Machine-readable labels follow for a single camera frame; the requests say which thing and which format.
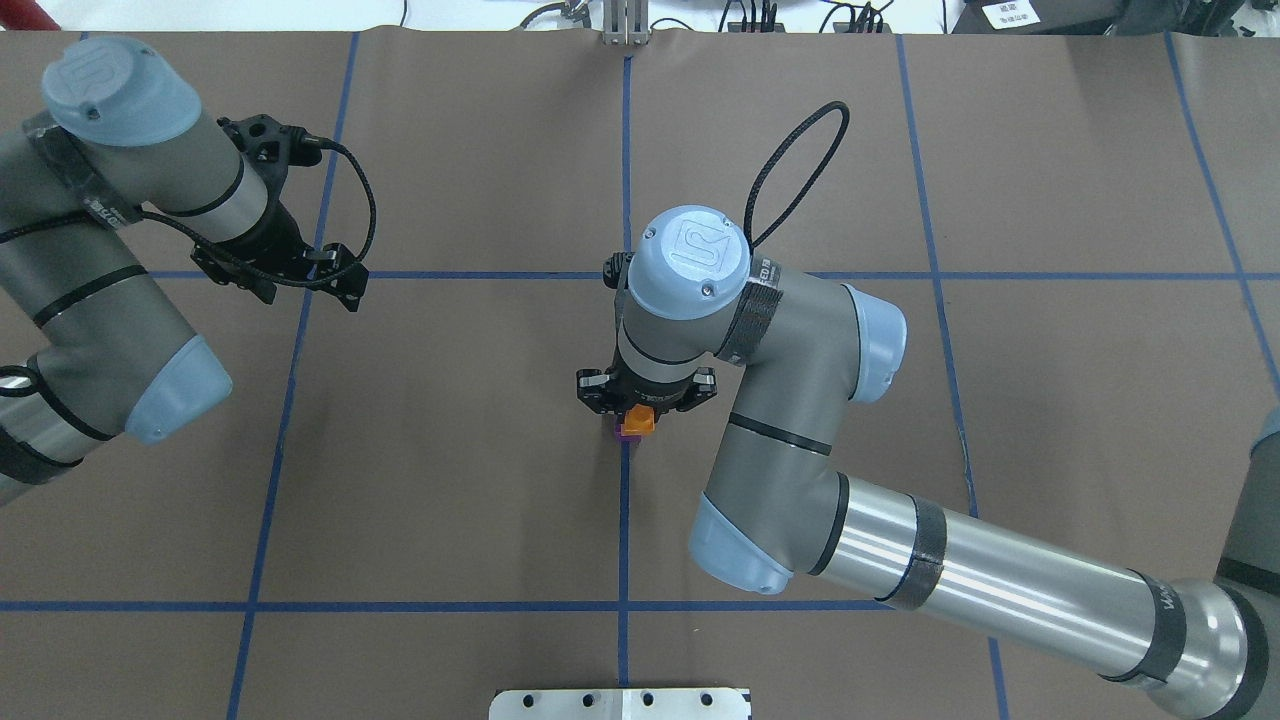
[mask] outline blue tape line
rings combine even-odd
[[[356,53],[360,49],[360,33],[351,33],[351,46],[347,50],[347,72],[342,81],[342,96],[338,100],[338,118],[334,123],[333,140],[342,142],[342,129],[347,117],[347,101],[351,97],[351,81],[356,70]],[[324,195],[320,197],[320,217],[316,219],[314,247],[324,241],[325,223],[329,217],[329,199],[333,193],[333,178],[338,167],[338,155],[330,154],[329,170],[325,177]],[[284,466],[284,442],[289,433],[289,419],[293,414],[293,398],[297,391],[298,360],[307,334],[307,320],[311,316],[311,292],[302,296],[302,310],[298,313],[298,331],[293,340],[293,357],[289,361],[289,378],[284,391],[284,407],[280,413],[280,427],[275,438],[275,456],[271,461],[271,479],[266,487],[266,502],[262,506],[262,524],[257,536],[257,551],[253,556],[253,574],[250,579],[248,607],[244,610],[244,625],[241,630],[239,652],[236,656],[236,674],[232,678],[230,700],[227,703],[227,719],[236,720],[239,714],[239,698],[244,687],[244,670],[248,666],[248,650],[253,641],[253,616],[259,593],[262,588],[262,568],[266,564],[266,548],[271,537],[271,520],[275,518],[275,497],[280,487],[280,470]]]
[[[618,487],[618,687],[631,682],[631,445],[621,443]]]
[[[244,612],[247,602],[152,600],[8,600],[0,612]]]
[[[151,600],[9,600],[0,612],[247,612],[248,602]],[[253,615],[296,614],[486,614],[486,612],[617,612],[613,600],[552,601],[260,601]],[[892,610],[870,600],[628,600],[628,612],[860,612]]]
[[[260,602],[259,612],[614,612],[618,603],[602,601],[498,601],[498,602]]]
[[[631,252],[631,55],[622,59],[622,251]],[[618,687],[631,683],[631,446],[621,443],[618,483]]]
[[[1187,122],[1187,133],[1192,140],[1192,149],[1196,150],[1196,161],[1199,163],[1201,173],[1204,176],[1204,186],[1208,188],[1210,202],[1213,204],[1213,214],[1217,215],[1217,225],[1222,231],[1222,240],[1226,242],[1226,252],[1231,256],[1231,266],[1235,268],[1235,277],[1240,282],[1240,293],[1244,296],[1244,306],[1253,323],[1253,333],[1258,338],[1262,348],[1262,357],[1271,373],[1271,388],[1276,397],[1280,397],[1280,370],[1276,369],[1275,356],[1271,354],[1271,343],[1267,342],[1266,331],[1262,328],[1262,319],[1258,316],[1258,307],[1253,302],[1253,292],[1249,291],[1249,281],[1244,274],[1244,264],[1240,261],[1240,252],[1235,246],[1235,237],[1231,234],[1231,225],[1226,222],[1226,211],[1222,209],[1222,200],[1217,193],[1217,183],[1213,182],[1213,173],[1208,168],[1208,159],[1204,158],[1204,149],[1201,146],[1199,132],[1196,129],[1196,119],[1192,118],[1192,108],[1187,101],[1187,88],[1183,86],[1183,73],[1178,65],[1178,51],[1174,49],[1174,36],[1165,32],[1165,51],[1169,53],[1169,67],[1174,73],[1174,86],[1178,88],[1178,102],[1183,108],[1183,119]]]
[[[991,676],[996,683],[996,708],[1000,720],[1009,720],[1009,693],[1005,692],[1005,665],[1000,660],[1000,641],[987,638],[987,652],[991,655]]]
[[[915,164],[915,192],[920,199],[920,219],[924,223],[924,245],[929,252],[929,272],[933,279],[933,300],[937,305],[938,328],[942,331],[942,359],[947,366],[947,384],[951,389],[951,414],[960,436],[964,456],[964,482],[969,495],[969,515],[978,518],[978,491],[973,482],[973,464],[969,461],[969,436],[965,432],[964,410],[960,406],[960,382],[956,379],[955,354],[951,351],[951,327],[947,323],[946,300],[942,295],[942,273],[938,268],[938,249],[933,241],[933,215],[929,213],[929,192],[924,184],[924,160],[920,158],[920,137],[915,128],[915,105],[911,101],[911,79],[906,72],[906,45],[901,35],[897,41],[897,68],[902,78],[902,104],[906,109],[906,129],[911,138],[911,161]]]
[[[631,252],[631,55],[622,59],[622,251]]]
[[[927,281],[932,279],[932,273],[913,270],[865,270],[858,273],[844,273],[840,270],[809,270],[805,274],[824,281]]]

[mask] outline black cable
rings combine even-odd
[[[680,18],[658,18],[657,20],[649,23],[649,29],[655,29],[655,27],[658,26],[658,23],[664,22],[664,20],[678,23],[678,24],[681,24],[681,26],[684,26],[684,27],[686,27],[689,29],[694,29],[694,28],[689,27],[689,23],[686,23],[685,20],[682,20]]]
[[[47,220],[40,220],[38,223],[31,223],[29,225],[22,225],[13,228],[10,231],[0,232],[0,245],[9,242],[10,240],[17,240],[24,234],[31,234],[33,232],[51,231],[58,228],[64,228],[67,225],[78,225],[81,223],[92,223],[93,218],[88,213],[70,213],[68,215],[59,215],[56,218],[50,218]]]
[[[745,28],[745,26],[746,26],[746,5],[742,4],[742,0],[724,0],[724,12],[721,13],[721,22],[716,27],[716,32],[724,32],[724,19],[728,18],[728,9],[733,6],[733,3],[737,3],[737,5],[740,8],[742,8],[742,26]]]
[[[529,15],[525,17],[525,19],[520,20],[520,24],[516,26],[516,27],[520,28],[520,29],[529,29],[529,23],[536,20],[538,18],[540,18],[541,15],[545,15],[547,13],[550,13],[550,12],[554,12],[554,10],[559,10],[559,9],[563,9],[563,8],[564,8],[563,3],[552,3],[549,5],[543,5],[541,8],[538,8],[536,10],[534,10],[532,13],[529,13]]]
[[[827,23],[831,22],[831,15],[835,15],[841,8],[849,8],[849,24],[854,24],[854,18],[858,15],[858,8],[850,5],[849,3],[836,3],[836,6],[827,13],[827,17],[822,19],[822,26],[818,27],[818,32],[827,29]]]
[[[250,264],[250,263],[247,263],[244,260],[241,260],[239,258],[236,258],[230,252],[227,252],[225,250],[223,250],[221,247],[219,247],[218,243],[212,242],[211,240],[206,238],[205,236],[202,236],[198,232],[188,228],[187,225],[179,223],[178,220],[174,220],[173,218],[170,218],[168,215],[160,215],[160,214],[156,214],[156,213],[143,211],[142,217],[146,218],[146,219],[148,219],[148,220],[155,220],[155,222],[157,222],[157,223],[160,223],[163,225],[169,225],[170,228],[173,228],[173,229],[180,232],[182,234],[189,237],[191,241],[195,242],[197,247],[205,250],[206,252],[209,252],[214,258],[216,258],[216,259],[219,259],[219,260],[221,260],[224,263],[229,263],[232,265],[236,265],[237,268],[239,268],[241,270],[244,270],[246,273],[248,273],[250,275],[252,275],[255,278],[264,279],[264,281],[268,281],[268,282],[273,282],[273,283],[276,283],[276,284],[283,284],[285,287],[303,287],[303,288],[324,287],[324,286],[332,283],[333,281],[335,281],[335,279],[338,279],[338,278],[340,278],[340,277],[351,273],[352,270],[355,270],[356,266],[358,266],[360,263],[364,261],[365,258],[369,256],[369,251],[374,246],[374,229],[378,225],[378,205],[376,205],[376,202],[374,202],[374,188],[370,187],[370,184],[369,184],[369,177],[365,176],[365,170],[364,170],[364,168],[360,167],[360,163],[356,160],[356,156],[352,155],[351,151],[347,150],[347,147],[343,146],[340,142],[335,142],[335,141],[328,140],[328,138],[317,138],[317,140],[320,141],[320,147],[328,149],[328,150],[333,150],[334,152],[338,152],[339,155],[342,155],[343,158],[346,158],[351,163],[351,168],[353,170],[356,170],[356,177],[360,178],[360,184],[365,188],[365,196],[369,199],[369,233],[365,236],[365,245],[364,245],[364,247],[360,249],[360,252],[356,254],[356,259],[349,265],[347,265],[346,268],[339,268],[339,269],[333,270],[330,273],[324,273],[324,274],[316,275],[315,278],[311,278],[308,281],[296,281],[296,279],[292,279],[292,278],[287,278],[284,275],[278,275],[278,274],[274,274],[274,273],[265,273],[265,272],[259,270],[257,268],[255,268],[252,264]]]
[[[773,167],[777,165],[780,160],[782,160],[782,156],[787,154],[787,150],[791,149],[795,141],[800,140],[800,136],[803,136],[805,131],[808,131],[810,127],[813,127],[814,123],[827,117],[833,110],[840,113],[840,129],[836,132],[835,140],[831,141],[831,147],[827,149],[827,154],[823,155],[822,161],[818,163],[818,167],[813,170],[813,174],[809,176],[808,181],[805,181],[804,187],[801,187],[800,192],[796,193],[795,200],[791,201],[791,205],[787,205],[787,209],[783,210],[781,215],[778,215],[777,220],[773,220],[773,224],[769,225],[768,229],[760,233],[760,237],[753,238],[751,220],[754,219],[753,217],[755,215],[755,199],[760,195],[760,187],[764,186],[764,178],[769,177],[769,172],[773,170]],[[800,201],[804,200],[804,196],[809,192],[809,188],[813,187],[813,183],[818,182],[818,177],[822,176],[822,172],[827,169],[827,163],[829,163],[832,156],[836,155],[836,150],[840,150],[840,143],[845,140],[845,131],[847,129],[849,129],[849,105],[845,105],[840,100],[832,100],[831,102],[827,102],[822,108],[814,110],[812,115],[809,115],[808,118],[805,118],[803,123],[796,126],[796,129],[791,131],[791,135],[788,135],[782,141],[782,145],[780,145],[778,149],[773,151],[773,155],[768,159],[768,161],[764,163],[764,167],[760,168],[760,174],[755,176],[755,182],[751,183],[751,191],[746,195],[746,210],[742,213],[744,215],[742,233],[746,236],[746,241],[748,243],[750,243],[753,251],[756,247],[759,247],[760,243],[763,243],[769,237],[769,234],[773,233],[773,231],[778,229],[778,225],[781,225],[783,220],[786,220],[787,217],[791,215],[792,210],[795,210],[796,206],[800,205]]]

